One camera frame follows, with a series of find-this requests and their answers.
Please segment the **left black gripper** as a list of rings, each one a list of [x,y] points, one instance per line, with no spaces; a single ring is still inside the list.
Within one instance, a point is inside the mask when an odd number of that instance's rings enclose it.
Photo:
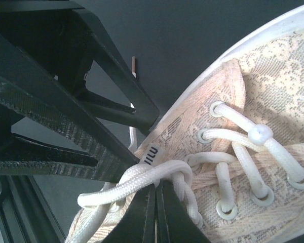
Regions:
[[[73,1],[0,1],[0,34],[61,83],[82,82],[92,64],[83,9]]]

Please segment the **white beige sneaker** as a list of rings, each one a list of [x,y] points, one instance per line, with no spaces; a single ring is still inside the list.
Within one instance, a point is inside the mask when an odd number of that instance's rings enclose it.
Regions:
[[[184,91],[118,183],[78,197],[67,242],[304,242],[304,5]]]

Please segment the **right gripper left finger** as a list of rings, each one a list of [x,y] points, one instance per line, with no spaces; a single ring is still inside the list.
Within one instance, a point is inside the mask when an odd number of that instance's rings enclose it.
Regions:
[[[109,242],[155,242],[155,187],[139,190],[123,218],[108,235]]]

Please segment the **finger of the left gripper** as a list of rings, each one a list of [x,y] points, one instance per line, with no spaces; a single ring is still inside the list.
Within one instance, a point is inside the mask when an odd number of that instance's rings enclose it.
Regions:
[[[95,14],[84,8],[77,15],[89,32],[85,56],[92,60],[90,70],[82,82],[63,84],[51,76],[97,118],[149,130],[160,112],[135,78],[133,66],[126,64]]]
[[[118,182],[138,159],[0,34],[0,176]]]

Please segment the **white shoelace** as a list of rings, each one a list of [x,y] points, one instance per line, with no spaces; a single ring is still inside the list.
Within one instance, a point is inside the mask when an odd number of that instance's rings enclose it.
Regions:
[[[222,62],[135,151],[117,185],[78,197],[67,242],[102,242],[145,186],[170,181],[214,242],[304,234],[304,57]]]

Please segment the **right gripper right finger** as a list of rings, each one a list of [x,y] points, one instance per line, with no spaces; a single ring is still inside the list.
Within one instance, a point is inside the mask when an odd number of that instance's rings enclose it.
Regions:
[[[157,197],[157,242],[209,242],[192,222],[169,181],[161,181]]]

